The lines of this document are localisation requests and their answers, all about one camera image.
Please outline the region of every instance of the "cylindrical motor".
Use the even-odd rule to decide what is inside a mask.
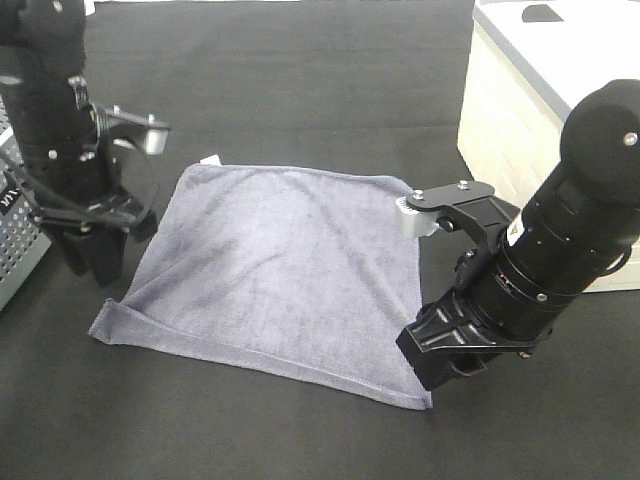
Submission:
[[[561,162],[509,226],[470,289],[487,327],[531,340],[594,280],[622,266],[640,236],[640,82],[583,100],[561,137]]]

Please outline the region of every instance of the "metal bracket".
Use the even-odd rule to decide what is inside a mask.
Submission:
[[[400,229],[407,237],[430,236],[438,230],[463,230],[477,248],[460,257],[456,265],[455,289],[463,292],[498,253],[504,229],[520,211],[494,196],[495,190],[483,182],[461,180],[457,184],[396,200]]]

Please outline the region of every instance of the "black cable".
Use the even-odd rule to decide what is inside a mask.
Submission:
[[[627,262],[629,261],[629,259],[631,258],[631,253],[633,252],[633,248],[629,247],[620,257],[620,260],[618,260],[616,262],[616,264],[613,267],[609,267],[608,269],[606,269],[604,272],[602,272],[600,274],[601,277],[608,277],[611,274],[616,273],[618,270],[620,270],[622,267],[624,267]]]

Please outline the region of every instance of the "white label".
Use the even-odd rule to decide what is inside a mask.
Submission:
[[[509,228],[507,228],[507,243],[510,247],[513,247],[518,239],[524,233],[524,225],[522,224],[522,216],[518,214],[516,218],[513,219]]]

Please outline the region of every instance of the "bolt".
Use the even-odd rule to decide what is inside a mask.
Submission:
[[[633,147],[636,143],[638,143],[638,134],[636,132],[629,132],[624,136],[622,141],[625,146]]]

